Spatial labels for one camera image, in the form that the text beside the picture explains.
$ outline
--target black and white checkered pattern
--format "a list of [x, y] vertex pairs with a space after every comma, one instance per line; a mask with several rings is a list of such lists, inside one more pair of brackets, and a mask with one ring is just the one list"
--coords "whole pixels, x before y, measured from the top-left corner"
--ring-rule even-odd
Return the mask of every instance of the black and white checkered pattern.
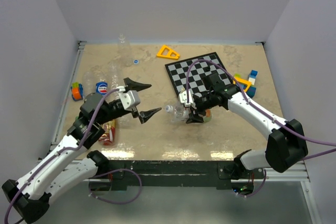
[[[224, 65], [220, 61], [217, 53], [213, 52], [211, 54], [206, 54], [186, 60], [177, 61], [174, 63], [166, 64], [166, 69], [169, 74], [169, 77], [172, 81], [172, 85], [176, 92], [176, 95], [179, 94], [182, 87], [186, 88], [186, 75], [189, 66], [199, 60], [205, 59], [210, 60], [213, 63], [216, 63], [224, 68]], [[216, 69], [214, 65], [210, 65], [207, 62], [198, 62], [196, 63], [192, 70], [189, 73], [189, 88], [191, 92], [195, 95], [201, 96], [201, 92], [207, 91], [205, 86], [203, 85], [202, 78], [208, 76], [211, 73], [218, 72], [222, 81], [225, 84], [230, 84], [230, 79], [228, 79], [227, 75], [221, 69]]]

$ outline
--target white wall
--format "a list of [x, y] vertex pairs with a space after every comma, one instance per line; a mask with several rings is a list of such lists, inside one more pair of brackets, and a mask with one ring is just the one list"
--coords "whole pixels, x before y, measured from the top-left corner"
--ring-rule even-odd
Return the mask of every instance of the white wall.
[[[55, 0], [0, 0], [1, 185], [46, 154], [75, 46]], [[1, 221], [7, 206], [0, 193]], [[10, 223], [17, 220], [12, 210]]]
[[57, 0], [81, 40], [265, 41], [289, 0]]
[[[336, 0], [290, 0], [266, 42], [286, 118], [305, 134], [336, 143]], [[310, 154], [330, 149], [309, 144]], [[335, 223], [336, 153], [307, 161], [323, 223]]]

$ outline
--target wooden table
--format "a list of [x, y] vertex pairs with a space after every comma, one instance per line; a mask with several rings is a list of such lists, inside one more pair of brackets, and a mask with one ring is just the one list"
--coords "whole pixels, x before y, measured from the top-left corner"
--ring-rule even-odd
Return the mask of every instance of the wooden table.
[[[246, 78], [252, 69], [258, 71], [257, 92], [254, 100], [267, 110], [282, 116], [278, 97], [261, 45], [168, 45], [180, 53], [180, 60], [209, 52], [217, 52], [226, 69]], [[138, 65], [125, 67], [123, 77], [150, 83], [150, 89], [139, 93], [139, 111], [174, 105], [177, 98], [165, 70], [172, 60], [157, 58], [161, 45], [132, 45]], [[104, 66], [111, 60], [118, 61], [115, 44], [86, 45], [77, 69], [76, 81], [95, 65]], [[73, 124], [82, 102], [67, 100], [64, 126], [61, 135]], [[266, 140], [244, 119], [223, 108], [212, 109], [212, 120], [204, 124], [171, 123], [171, 115], [164, 110], [147, 123], [131, 120], [132, 127], [121, 129], [117, 125], [116, 144], [104, 147], [98, 142], [91, 150], [100, 150], [109, 159], [137, 160], [231, 160], [247, 149], [266, 147]]]

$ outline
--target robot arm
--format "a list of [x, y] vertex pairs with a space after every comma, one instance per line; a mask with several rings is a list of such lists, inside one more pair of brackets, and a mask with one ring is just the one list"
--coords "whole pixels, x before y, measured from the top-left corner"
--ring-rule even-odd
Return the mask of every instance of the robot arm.
[[[17, 181], [9, 179], [2, 185], [8, 201], [27, 223], [33, 223], [41, 218], [49, 205], [62, 193], [84, 179], [96, 175], [100, 172], [99, 169], [104, 169], [108, 163], [107, 158], [100, 152], [93, 151], [76, 167], [66, 170], [68, 164], [86, 152], [102, 136], [103, 123], [129, 113], [134, 118], [139, 118], [141, 123], [145, 123], [160, 111], [161, 108], [138, 112], [136, 108], [140, 104], [138, 91], [151, 85], [137, 83], [129, 78], [124, 81], [125, 86], [118, 87], [119, 98], [110, 103], [104, 101], [98, 111], [95, 109], [101, 103], [102, 95], [98, 93], [88, 95], [80, 107], [78, 119], [58, 146], [29, 173]], [[94, 114], [96, 117], [92, 127], [88, 129]]]
[[204, 86], [209, 92], [202, 93], [201, 97], [191, 96], [191, 93], [183, 91], [179, 95], [179, 100], [191, 113], [186, 123], [199, 123], [203, 121], [202, 115], [205, 110], [214, 106], [222, 106], [230, 110], [250, 123], [267, 140], [266, 150], [248, 150], [241, 153], [234, 159], [232, 173], [239, 178], [245, 170], [255, 168], [273, 168], [277, 172], [283, 173], [290, 166], [302, 160], [308, 155], [305, 140], [300, 139], [288, 131], [284, 130], [275, 121], [289, 127], [293, 131], [303, 135], [303, 129], [297, 120], [287, 121], [257, 104], [252, 99], [249, 103], [263, 110], [272, 116], [272, 120], [253, 108], [241, 93], [239, 87], [234, 84], [226, 85], [218, 74], [211, 74], [202, 79]]

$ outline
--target yellow triangular object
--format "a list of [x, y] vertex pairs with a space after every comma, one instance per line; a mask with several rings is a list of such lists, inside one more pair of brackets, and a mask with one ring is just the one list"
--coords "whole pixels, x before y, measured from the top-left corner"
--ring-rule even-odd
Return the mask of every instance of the yellow triangular object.
[[[168, 50], [168, 53], [166, 55], [162, 55], [164, 50]], [[156, 55], [158, 58], [164, 58], [164, 59], [170, 59], [170, 60], [178, 60], [180, 57], [180, 54], [178, 54], [176, 51], [171, 49], [170, 47], [163, 45], [159, 52]]]

